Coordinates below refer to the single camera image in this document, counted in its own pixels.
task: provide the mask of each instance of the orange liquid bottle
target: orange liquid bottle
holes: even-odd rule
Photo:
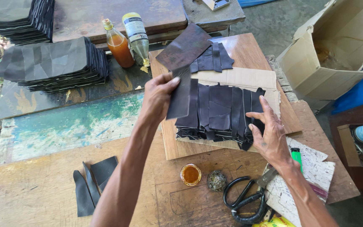
[[[131,67],[135,61],[127,39],[113,27],[109,19],[103,20],[103,25],[107,30],[107,46],[117,63],[124,68]]]

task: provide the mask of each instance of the open cardboard box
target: open cardboard box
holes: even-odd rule
[[[363,124],[345,124],[337,127],[348,166],[363,166],[355,147],[354,138],[351,135],[351,129],[361,125]]]
[[[315,44],[328,49],[351,71],[322,67]],[[343,95],[363,78],[363,0],[328,2],[298,28],[292,44],[277,60],[299,99],[324,100],[320,108]]]

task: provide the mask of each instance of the concrete slab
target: concrete slab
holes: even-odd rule
[[[244,21],[246,16],[238,0],[213,12],[202,0],[181,0],[187,21],[201,28],[214,28]]]

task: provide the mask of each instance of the finger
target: finger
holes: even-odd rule
[[[250,130],[252,131],[253,134],[253,146],[258,150],[264,150],[262,149],[263,146],[265,146],[266,144],[264,143],[263,140],[263,136],[261,135],[261,132],[259,130],[259,128],[253,124],[249,125]]]
[[[276,118],[277,115],[274,114],[273,108],[270,107],[270,105],[268,104],[268,102],[264,98],[264,96],[260,95],[259,99],[260,99],[261,107],[263,108],[263,111],[264,111],[265,121],[278,120],[278,118]]]
[[[154,79],[152,79],[152,82],[156,85],[166,84],[169,81],[171,81],[172,78],[173,78],[173,74],[170,72],[170,73],[165,73],[165,74],[155,77]]]
[[[261,122],[263,122],[263,124],[265,124],[264,113],[248,112],[248,113],[246,113],[246,116],[259,119]]]
[[[173,80],[169,81],[166,84],[159,85],[161,89],[164,90],[165,93],[171,94],[174,89],[178,87],[180,83],[180,77],[175,77]]]

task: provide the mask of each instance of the hand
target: hand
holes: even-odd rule
[[[141,109],[141,116],[147,117],[145,120],[159,124],[165,118],[169,108],[170,94],[180,82],[179,77],[172,78],[172,73],[162,74],[145,84]]]
[[[291,157],[281,120],[278,119],[277,115],[262,95],[260,96],[260,103],[264,113],[246,113],[246,116],[259,119],[265,124],[263,136],[261,136],[259,128],[253,124],[249,125],[254,138],[253,146],[268,163],[273,165],[277,170],[284,166],[297,167],[299,163],[294,162]]]

